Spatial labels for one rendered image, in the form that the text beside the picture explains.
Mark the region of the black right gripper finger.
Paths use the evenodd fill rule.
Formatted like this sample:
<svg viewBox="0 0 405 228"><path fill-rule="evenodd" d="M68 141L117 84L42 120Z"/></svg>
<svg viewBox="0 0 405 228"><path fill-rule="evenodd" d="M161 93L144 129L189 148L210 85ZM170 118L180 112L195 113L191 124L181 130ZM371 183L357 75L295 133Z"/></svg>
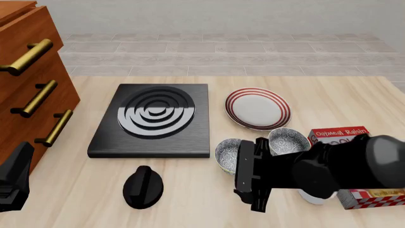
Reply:
<svg viewBox="0 0 405 228"><path fill-rule="evenodd" d="M234 193L240 197L240 200L247 204L247 205L252 205L254 201L254 197L252 192L243 192L239 191L238 189L234 189Z"/></svg>

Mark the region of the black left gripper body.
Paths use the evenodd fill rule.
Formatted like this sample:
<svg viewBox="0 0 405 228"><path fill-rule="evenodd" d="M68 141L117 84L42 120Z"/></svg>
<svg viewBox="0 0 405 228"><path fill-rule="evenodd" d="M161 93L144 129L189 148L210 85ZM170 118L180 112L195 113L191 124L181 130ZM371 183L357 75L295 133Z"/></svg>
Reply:
<svg viewBox="0 0 405 228"><path fill-rule="evenodd" d="M21 210L28 199L30 165L0 166L0 212Z"/></svg>

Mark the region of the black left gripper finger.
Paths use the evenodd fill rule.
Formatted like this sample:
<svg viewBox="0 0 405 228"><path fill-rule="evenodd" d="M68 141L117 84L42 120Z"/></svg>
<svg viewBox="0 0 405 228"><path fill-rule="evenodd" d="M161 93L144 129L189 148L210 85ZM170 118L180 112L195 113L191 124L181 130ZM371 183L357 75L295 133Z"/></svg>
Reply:
<svg viewBox="0 0 405 228"><path fill-rule="evenodd" d="M21 142L14 150L13 166L9 172L9 177L15 189L25 189L28 185L30 164L34 154L34 148L29 142Z"/></svg>

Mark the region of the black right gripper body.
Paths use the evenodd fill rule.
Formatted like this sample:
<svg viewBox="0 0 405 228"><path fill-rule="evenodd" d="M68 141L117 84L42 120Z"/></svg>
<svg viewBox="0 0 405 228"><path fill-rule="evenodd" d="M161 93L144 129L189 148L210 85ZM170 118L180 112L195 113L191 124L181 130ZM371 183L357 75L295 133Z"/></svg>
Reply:
<svg viewBox="0 0 405 228"><path fill-rule="evenodd" d="M253 203L251 210L265 212L272 190L271 162L269 140L259 137L254 146L254 166L252 175Z"/></svg>

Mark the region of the patterned black and white bowl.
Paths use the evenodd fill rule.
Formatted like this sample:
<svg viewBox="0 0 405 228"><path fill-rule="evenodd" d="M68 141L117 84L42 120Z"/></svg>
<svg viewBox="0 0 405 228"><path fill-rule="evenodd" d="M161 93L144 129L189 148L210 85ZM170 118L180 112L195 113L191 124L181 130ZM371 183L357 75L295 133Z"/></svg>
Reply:
<svg viewBox="0 0 405 228"><path fill-rule="evenodd" d="M215 160L219 167L227 174L234 175L237 168L238 149L241 139L226 139L217 145Z"/></svg>
<svg viewBox="0 0 405 228"><path fill-rule="evenodd" d="M273 156L307 151L311 148L310 141L303 134L286 127L271 131L268 134L268 141Z"/></svg>

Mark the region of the white plate with red rings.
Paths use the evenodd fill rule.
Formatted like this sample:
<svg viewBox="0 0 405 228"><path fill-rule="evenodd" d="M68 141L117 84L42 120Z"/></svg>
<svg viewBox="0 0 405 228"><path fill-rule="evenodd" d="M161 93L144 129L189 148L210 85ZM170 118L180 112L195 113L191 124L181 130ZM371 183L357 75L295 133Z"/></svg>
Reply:
<svg viewBox="0 0 405 228"><path fill-rule="evenodd" d="M291 108L283 97L258 87L232 91L224 105L230 119L252 130L274 130L286 126L292 119Z"/></svg>

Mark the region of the flat black stove plate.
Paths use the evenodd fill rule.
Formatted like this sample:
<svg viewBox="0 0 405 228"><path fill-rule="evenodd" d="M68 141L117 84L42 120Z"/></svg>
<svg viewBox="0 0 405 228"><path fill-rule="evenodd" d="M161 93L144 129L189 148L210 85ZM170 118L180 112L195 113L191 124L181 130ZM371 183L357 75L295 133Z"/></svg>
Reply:
<svg viewBox="0 0 405 228"><path fill-rule="evenodd" d="M87 155L209 158L207 84L120 84Z"/></svg>

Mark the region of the white round ramekin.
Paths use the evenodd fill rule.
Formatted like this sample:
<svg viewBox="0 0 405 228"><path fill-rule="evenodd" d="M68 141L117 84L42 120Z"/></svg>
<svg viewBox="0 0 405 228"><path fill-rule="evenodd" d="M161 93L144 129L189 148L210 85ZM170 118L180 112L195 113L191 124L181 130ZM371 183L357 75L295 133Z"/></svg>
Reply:
<svg viewBox="0 0 405 228"><path fill-rule="evenodd" d="M322 198L317 198L312 195L309 195L302 189L298 189L298 193L301 195L301 197L303 199L305 199L308 203L311 203L312 205L324 205L327 200L332 199L333 197L336 197L336 195L337 195L337 191L336 191L329 198L322 199Z"/></svg>

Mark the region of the wooden drawer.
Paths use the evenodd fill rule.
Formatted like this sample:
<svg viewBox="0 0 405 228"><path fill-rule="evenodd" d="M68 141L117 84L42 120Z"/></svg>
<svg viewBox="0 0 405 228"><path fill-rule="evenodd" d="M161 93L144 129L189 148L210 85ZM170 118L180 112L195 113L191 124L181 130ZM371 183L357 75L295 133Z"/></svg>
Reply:
<svg viewBox="0 0 405 228"><path fill-rule="evenodd" d="M53 47L21 75L0 72L0 103L7 100L63 46L45 6L36 1L0 1L0 65L10 65L29 49L27 44L50 39Z"/></svg>
<svg viewBox="0 0 405 228"><path fill-rule="evenodd" d="M60 87L74 87L58 53L49 59L46 66L29 77L7 100L0 103L0 153L9 153L23 142L18 136L20 130L18 118L16 114L10 113L10 109L22 108L39 90L35 85L46 84L50 80L55 80Z"/></svg>
<svg viewBox="0 0 405 228"><path fill-rule="evenodd" d="M50 133L51 129L58 121L57 118L53 117L54 113L63 113L65 110L74 111L79 102L80 98L74 87L57 86L30 118L24 118L16 114L20 127L18 136L22 138L22 141L29 142L34 147L30 170L34 170L48 149L42 144L34 143L35 138L46 138Z"/></svg>

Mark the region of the red oatmeal raisin cookie box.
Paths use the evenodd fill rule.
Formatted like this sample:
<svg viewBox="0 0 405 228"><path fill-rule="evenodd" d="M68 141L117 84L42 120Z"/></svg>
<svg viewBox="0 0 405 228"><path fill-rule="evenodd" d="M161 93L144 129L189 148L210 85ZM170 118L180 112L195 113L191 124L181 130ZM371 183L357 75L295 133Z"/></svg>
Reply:
<svg viewBox="0 0 405 228"><path fill-rule="evenodd" d="M367 133L368 130L363 126L313 129L308 140L312 145L317 142L336 145ZM341 189L331 197L337 197L346 210L405 205L405 189Z"/></svg>

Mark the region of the round black stove knob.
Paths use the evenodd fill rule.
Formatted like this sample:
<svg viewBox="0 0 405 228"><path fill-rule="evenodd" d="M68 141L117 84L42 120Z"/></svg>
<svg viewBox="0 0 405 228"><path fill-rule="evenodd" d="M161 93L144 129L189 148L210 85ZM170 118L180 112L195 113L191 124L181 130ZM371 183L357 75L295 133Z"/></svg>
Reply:
<svg viewBox="0 0 405 228"><path fill-rule="evenodd" d="M164 191L161 176L146 165L139 166L123 185L123 197L132 208L143 210L155 205Z"/></svg>

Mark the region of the wooden cabinet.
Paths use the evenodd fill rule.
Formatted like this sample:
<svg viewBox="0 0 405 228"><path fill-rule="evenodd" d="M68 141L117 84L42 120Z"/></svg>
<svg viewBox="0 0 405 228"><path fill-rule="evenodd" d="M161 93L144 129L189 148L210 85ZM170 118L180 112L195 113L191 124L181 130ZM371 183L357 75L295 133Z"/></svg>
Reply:
<svg viewBox="0 0 405 228"><path fill-rule="evenodd" d="M58 51L63 41L36 1L0 1L0 164L22 142L35 167L80 98Z"/></svg>

